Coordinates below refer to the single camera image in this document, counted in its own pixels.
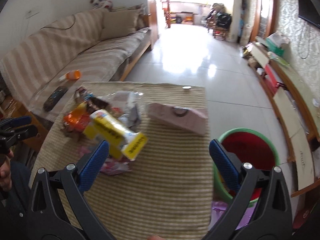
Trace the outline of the person left hand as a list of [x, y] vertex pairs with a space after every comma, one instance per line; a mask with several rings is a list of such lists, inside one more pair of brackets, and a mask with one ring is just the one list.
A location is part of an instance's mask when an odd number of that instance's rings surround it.
[[1, 165], [1, 179], [0, 184], [3, 191], [10, 191], [12, 188], [12, 180], [11, 180], [11, 169], [10, 169], [10, 162], [11, 159], [14, 157], [12, 151], [8, 155], [4, 156], [4, 162]]

